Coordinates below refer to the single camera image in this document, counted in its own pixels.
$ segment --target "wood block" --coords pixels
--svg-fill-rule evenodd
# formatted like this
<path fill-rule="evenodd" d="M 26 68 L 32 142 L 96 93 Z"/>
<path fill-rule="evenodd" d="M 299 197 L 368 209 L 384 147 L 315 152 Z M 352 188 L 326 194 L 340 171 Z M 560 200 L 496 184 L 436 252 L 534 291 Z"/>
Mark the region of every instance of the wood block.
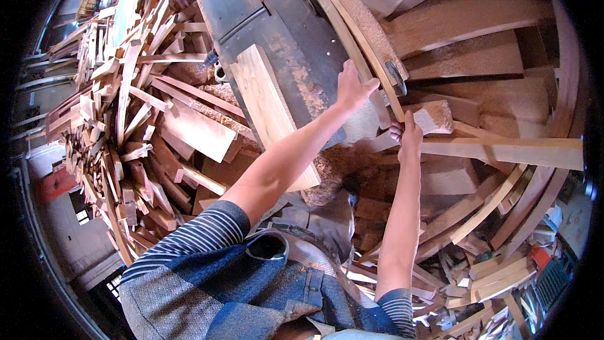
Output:
<path fill-rule="evenodd" d="M 470 38 L 403 62 L 410 80 L 524 73 L 514 31 Z"/>
<path fill-rule="evenodd" d="M 581 139 L 424 139 L 422 153 L 583 170 Z"/>
<path fill-rule="evenodd" d="M 453 118 L 449 103 L 446 100 L 408 105 L 403 110 L 413 111 L 413 120 L 424 134 L 450 134 L 453 132 Z"/>
<path fill-rule="evenodd" d="M 231 64 L 232 74 L 248 113 L 266 149 L 296 131 L 296 126 L 277 84 L 275 73 L 264 50 L 252 45 Z M 288 191 L 297 191 L 319 185 L 321 179 L 311 163 Z"/>
<path fill-rule="evenodd" d="M 470 194 L 479 185 L 470 159 L 445 157 L 422 164 L 422 194 Z"/>
<path fill-rule="evenodd" d="M 478 119 L 480 108 L 478 102 L 474 100 L 459 98 L 456 96 L 447 96 L 444 94 L 430 94 L 428 92 L 418 90 L 410 90 L 407 92 L 406 96 L 399 97 L 399 101 L 402 105 L 438 100 L 447 100 L 453 119 L 465 122 L 466 124 L 474 127 L 479 126 Z"/>
<path fill-rule="evenodd" d="M 550 0 L 427 0 L 382 27 L 397 55 L 409 58 L 468 38 L 534 25 L 548 17 L 553 17 Z"/>
<path fill-rule="evenodd" d="M 178 100 L 164 112 L 162 128 L 217 162 L 222 162 L 236 134 Z"/>
<path fill-rule="evenodd" d="M 504 259 L 502 255 L 499 255 L 487 261 L 483 261 L 482 263 L 474 264 L 470 267 L 470 278 L 474 281 L 480 280 L 498 270 L 508 267 L 523 257 L 524 255 L 522 253 L 514 252 L 508 259 Z"/>
<path fill-rule="evenodd" d="M 479 208 L 486 198 L 499 187 L 503 182 L 503 179 L 504 177 L 500 174 L 490 176 L 478 186 L 476 193 L 466 196 L 464 199 L 444 211 L 432 222 L 428 223 L 426 232 L 419 237 L 419 244 L 439 235 L 466 216 L 470 215 L 472 211 Z"/>

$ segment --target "light wood plank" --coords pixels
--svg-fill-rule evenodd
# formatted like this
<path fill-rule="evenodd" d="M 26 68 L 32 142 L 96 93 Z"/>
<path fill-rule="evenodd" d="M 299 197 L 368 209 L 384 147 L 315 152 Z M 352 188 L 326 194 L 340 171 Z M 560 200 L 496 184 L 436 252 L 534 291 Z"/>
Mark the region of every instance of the light wood plank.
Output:
<path fill-rule="evenodd" d="M 484 206 L 478 211 L 478 213 L 472 215 L 472 217 L 464 223 L 459 229 L 457 229 L 453 234 L 451 234 L 451 241 L 453 244 L 459 243 L 462 239 L 464 239 L 470 231 L 474 230 L 486 217 L 490 214 L 499 202 L 503 200 L 506 194 L 514 187 L 518 179 L 523 175 L 524 170 L 526 169 L 526 164 L 519 164 L 514 172 L 503 184 L 495 191 L 493 197 L 484 203 Z"/>
<path fill-rule="evenodd" d="M 372 72 L 365 61 L 365 57 L 361 53 L 359 46 L 357 45 L 355 39 L 352 37 L 352 34 L 346 27 L 342 16 L 338 13 L 338 10 L 335 8 L 331 0 L 318 0 L 319 4 L 321 4 L 321 8 L 327 14 L 329 21 L 331 22 L 333 28 L 336 33 L 344 49 L 348 53 L 348 56 L 355 63 L 356 68 L 359 70 L 359 75 L 361 77 L 361 82 L 365 83 L 373 78 Z M 388 129 L 391 125 L 390 115 L 388 114 L 388 110 L 383 103 L 381 95 L 378 90 L 372 92 L 370 99 L 372 101 L 373 109 L 376 111 L 377 119 L 380 124 L 381 129 Z"/>
<path fill-rule="evenodd" d="M 384 31 L 400 58 L 553 17 L 550 0 L 427 0 Z"/>
<path fill-rule="evenodd" d="M 376 72 L 377 77 L 380 79 L 384 92 L 388 96 L 390 102 L 390 108 L 394 112 L 394 116 L 396 120 L 399 122 L 403 122 L 405 120 L 405 114 L 403 113 L 403 109 L 400 108 L 400 104 L 398 99 L 396 98 L 396 92 L 393 88 L 393 82 L 391 81 L 390 75 L 388 74 L 388 70 L 382 60 L 380 60 L 376 54 L 376 51 L 372 48 L 372 45 L 368 42 L 366 35 L 363 33 L 361 28 L 355 23 L 351 14 L 344 8 L 342 3 L 339 0 L 331 0 L 333 5 L 338 10 L 340 16 L 346 22 L 346 25 L 350 28 L 352 34 L 354 34 L 356 41 L 359 43 L 359 46 L 365 52 L 367 59 L 369 60 L 369 64 L 372 65 L 374 71 Z M 405 71 L 405 74 L 401 74 L 403 79 L 408 78 L 408 74 Z"/>
<path fill-rule="evenodd" d="M 260 46 L 252 45 L 239 54 L 238 63 L 231 64 L 231 71 L 266 149 L 296 131 L 271 64 Z M 310 188 L 320 182 L 311 163 L 288 191 Z"/>
<path fill-rule="evenodd" d="M 422 153 L 583 170 L 581 139 L 424 139 Z"/>

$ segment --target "wood scrap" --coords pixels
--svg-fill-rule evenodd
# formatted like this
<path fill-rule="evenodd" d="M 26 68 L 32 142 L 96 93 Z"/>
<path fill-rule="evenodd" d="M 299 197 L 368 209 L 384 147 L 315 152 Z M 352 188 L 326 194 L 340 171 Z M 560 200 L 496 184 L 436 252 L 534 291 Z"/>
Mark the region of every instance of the wood scrap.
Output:
<path fill-rule="evenodd" d="M 239 54 L 238 62 L 231 64 L 231 71 L 265 148 L 270 148 L 296 131 L 271 63 L 260 46 L 252 45 Z M 263 100 L 258 100 L 259 92 L 264 92 Z M 316 168 L 311 163 L 288 191 L 310 188 L 320 182 Z"/>

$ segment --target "wooden stick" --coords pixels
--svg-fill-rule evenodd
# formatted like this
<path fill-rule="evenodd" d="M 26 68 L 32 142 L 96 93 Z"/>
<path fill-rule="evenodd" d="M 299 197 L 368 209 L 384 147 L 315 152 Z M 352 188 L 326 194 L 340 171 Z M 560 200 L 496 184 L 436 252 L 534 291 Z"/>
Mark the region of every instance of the wooden stick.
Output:
<path fill-rule="evenodd" d="M 583 170 L 581 139 L 430 138 L 422 153 Z"/>
<path fill-rule="evenodd" d="M 495 191 L 493 197 L 484 203 L 484 206 L 478 211 L 478 213 L 472 215 L 466 223 L 464 223 L 459 229 L 457 229 L 453 234 L 451 234 L 451 241 L 453 244 L 459 243 L 462 239 L 464 239 L 470 231 L 474 230 L 486 217 L 490 214 L 499 202 L 503 200 L 506 194 L 514 187 L 518 179 L 523 175 L 524 170 L 526 169 L 526 164 L 519 164 L 514 172 L 503 182 L 503 184 L 499 187 L 497 191 Z"/>
<path fill-rule="evenodd" d="M 348 30 L 348 27 L 346 27 L 342 16 L 340 16 L 338 10 L 333 6 L 332 1 L 318 1 L 319 4 L 321 4 L 323 11 L 325 11 L 325 13 L 327 14 L 327 17 L 331 22 L 333 28 L 335 29 L 336 33 L 338 34 L 340 41 L 342 41 L 344 49 L 346 49 L 346 52 L 348 53 L 349 57 L 353 60 L 356 68 L 359 70 L 361 82 L 365 83 L 371 80 L 373 78 L 373 75 L 371 73 L 371 70 L 369 69 L 369 66 L 367 65 L 367 62 L 365 61 L 365 57 L 363 57 L 359 46 L 355 42 L 355 39 L 352 37 L 352 34 Z M 390 120 L 390 115 L 388 114 L 388 110 L 384 105 L 379 91 L 373 91 L 372 95 L 370 96 L 370 99 L 372 101 L 373 109 L 376 111 L 380 128 L 388 129 L 392 122 Z"/>

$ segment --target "sawdust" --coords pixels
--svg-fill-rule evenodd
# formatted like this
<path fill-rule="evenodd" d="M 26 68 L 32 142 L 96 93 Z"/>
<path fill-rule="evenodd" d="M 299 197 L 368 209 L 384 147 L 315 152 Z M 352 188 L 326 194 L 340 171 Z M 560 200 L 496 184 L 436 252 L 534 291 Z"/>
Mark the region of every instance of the sawdust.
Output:
<path fill-rule="evenodd" d="M 201 84 L 215 84 L 214 65 L 210 65 L 202 71 L 198 71 L 202 63 L 176 62 L 170 63 L 164 71 L 174 79 L 189 84 L 190 86 L 200 86 Z"/>

